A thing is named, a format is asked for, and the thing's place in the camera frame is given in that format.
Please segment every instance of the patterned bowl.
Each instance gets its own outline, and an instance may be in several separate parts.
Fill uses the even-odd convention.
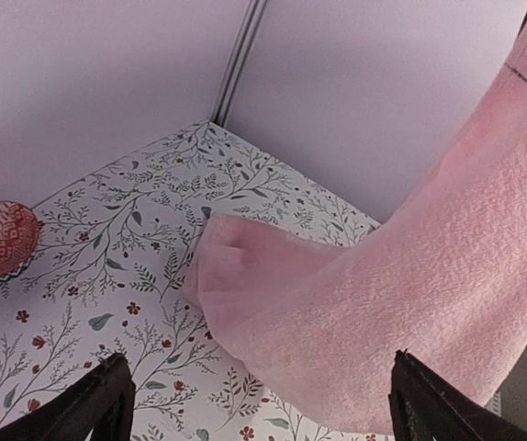
[[[37,217],[16,202],[0,202],[0,281],[20,274],[39,242]]]

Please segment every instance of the pink fabric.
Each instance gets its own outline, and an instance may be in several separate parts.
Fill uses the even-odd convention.
[[[391,433],[399,349],[488,401],[527,345],[527,27],[386,225],[335,248],[215,216],[185,288],[232,356],[333,429]]]

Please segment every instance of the red flower print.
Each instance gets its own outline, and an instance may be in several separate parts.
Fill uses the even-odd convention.
[[[37,410],[39,407],[40,407],[41,403],[39,400],[35,399],[35,398],[31,398],[28,402],[27,402],[27,408],[28,408],[28,411],[29,412],[33,412],[35,410]]]
[[[255,437],[253,429],[247,425],[239,431],[239,435],[243,436],[243,441],[249,441]]]
[[[28,319],[28,313],[25,310],[17,312],[17,320],[20,320],[22,323],[26,323]]]
[[[141,306],[132,301],[127,307],[127,311],[129,311],[129,314],[137,315],[139,314],[139,311],[141,311]]]
[[[41,349],[45,345],[45,339],[42,336],[37,335],[36,337],[33,337],[31,344],[37,347],[37,349]]]

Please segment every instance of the floral print surface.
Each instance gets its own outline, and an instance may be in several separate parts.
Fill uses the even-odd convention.
[[[35,258],[19,278],[0,283],[0,427],[118,351],[137,385],[135,441],[387,439],[304,418],[218,347],[180,291],[213,211],[337,245],[378,227],[363,213],[207,121],[35,210],[42,224]]]

